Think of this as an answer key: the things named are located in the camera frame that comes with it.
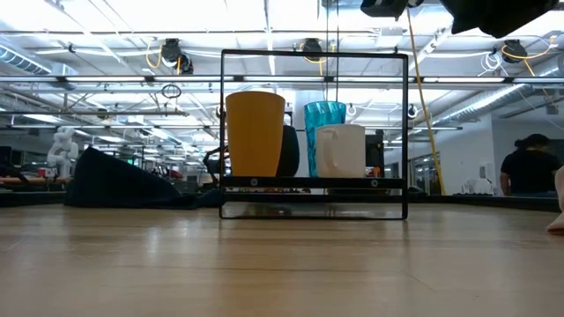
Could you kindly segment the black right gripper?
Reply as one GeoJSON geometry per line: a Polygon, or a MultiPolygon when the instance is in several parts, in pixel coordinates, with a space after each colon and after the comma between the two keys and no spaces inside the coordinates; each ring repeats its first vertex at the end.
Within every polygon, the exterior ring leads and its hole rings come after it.
{"type": "Polygon", "coordinates": [[[399,18],[408,0],[363,0],[360,9],[372,18],[399,18]]]}

